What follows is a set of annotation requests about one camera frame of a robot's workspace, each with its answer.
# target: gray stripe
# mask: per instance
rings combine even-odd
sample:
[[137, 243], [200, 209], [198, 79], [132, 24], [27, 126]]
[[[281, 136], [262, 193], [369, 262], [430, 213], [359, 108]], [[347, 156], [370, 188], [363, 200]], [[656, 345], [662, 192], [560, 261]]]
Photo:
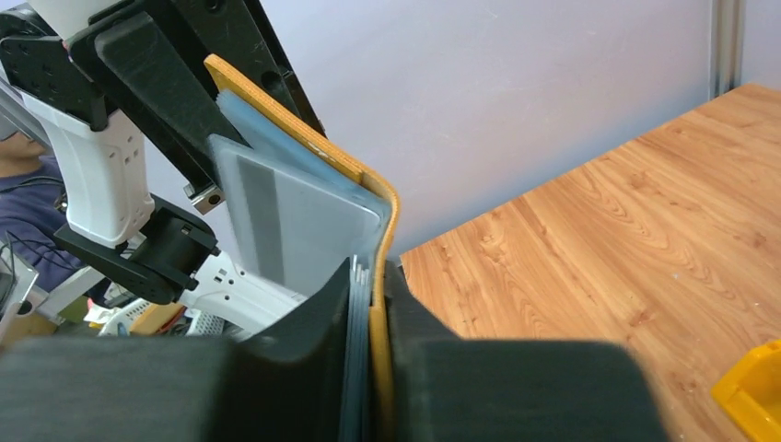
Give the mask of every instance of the gray stripe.
[[285, 264], [282, 259], [282, 226], [280, 225], [279, 199], [277, 198], [274, 171], [259, 168], [246, 157], [238, 157], [239, 176], [243, 180], [247, 199], [244, 202], [250, 213], [252, 222], [257, 224], [252, 228], [258, 253], [258, 267], [261, 276], [285, 285]]

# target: plastic folder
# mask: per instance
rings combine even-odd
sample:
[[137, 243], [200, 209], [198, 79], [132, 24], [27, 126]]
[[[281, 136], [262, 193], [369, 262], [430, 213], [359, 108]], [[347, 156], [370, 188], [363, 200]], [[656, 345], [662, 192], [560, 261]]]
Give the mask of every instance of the plastic folder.
[[369, 308], [369, 338], [371, 368], [375, 400], [377, 434], [391, 438], [393, 433], [393, 378], [391, 372], [391, 345], [388, 339], [388, 320], [384, 296], [384, 262], [393, 242], [393, 233], [399, 217], [399, 196], [390, 183], [376, 171], [350, 156], [321, 134], [308, 127], [299, 118], [277, 103], [246, 76], [216, 55], [204, 61], [206, 69], [221, 91], [230, 90], [249, 103], [286, 134], [296, 139], [311, 152], [339, 170], [345, 177], [368, 189], [390, 206], [390, 219], [379, 244], [371, 278], [371, 307]]
[[311, 296], [345, 257], [353, 257], [340, 428], [343, 440], [358, 440], [368, 407], [369, 281], [390, 208], [352, 181], [342, 182], [346, 190], [313, 175], [311, 163], [321, 163], [317, 157], [277, 155], [306, 151], [295, 140], [283, 151], [257, 134], [251, 139], [253, 149], [219, 135], [209, 138], [245, 268]]

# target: yellow container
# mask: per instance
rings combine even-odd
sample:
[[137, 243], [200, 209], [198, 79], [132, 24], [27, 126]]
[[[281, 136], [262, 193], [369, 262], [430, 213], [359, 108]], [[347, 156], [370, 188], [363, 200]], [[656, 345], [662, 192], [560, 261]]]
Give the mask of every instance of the yellow container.
[[781, 441], [781, 340], [751, 350], [711, 395], [752, 440]]

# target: robotic arm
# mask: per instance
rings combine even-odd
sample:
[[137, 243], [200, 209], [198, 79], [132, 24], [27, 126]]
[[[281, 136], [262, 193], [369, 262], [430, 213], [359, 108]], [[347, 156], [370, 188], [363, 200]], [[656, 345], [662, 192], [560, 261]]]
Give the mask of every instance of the robotic arm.
[[[34, 11], [0, 14], [0, 62], [63, 173], [68, 225], [58, 244], [137, 296], [180, 302], [249, 333], [302, 302], [238, 267], [203, 220], [150, 194], [146, 183], [144, 135], [187, 178], [200, 212], [223, 201], [205, 139], [242, 140], [214, 103], [208, 53], [322, 132], [260, 4], [78, 0], [64, 10], [59, 0], [29, 3]], [[144, 242], [123, 258], [139, 234]]]

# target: white robot arm segment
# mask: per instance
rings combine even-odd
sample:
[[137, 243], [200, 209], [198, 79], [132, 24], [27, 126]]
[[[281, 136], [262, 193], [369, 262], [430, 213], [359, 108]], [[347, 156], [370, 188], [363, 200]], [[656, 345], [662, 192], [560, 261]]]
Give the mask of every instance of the white robot arm segment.
[[198, 287], [181, 294], [183, 306], [216, 315], [251, 334], [261, 332], [306, 300], [244, 272], [224, 252], [206, 259], [195, 279]]
[[92, 132], [39, 99], [24, 92], [22, 97], [52, 142], [68, 192], [68, 225], [112, 249], [132, 238], [155, 209], [141, 131], [120, 110], [108, 128]]

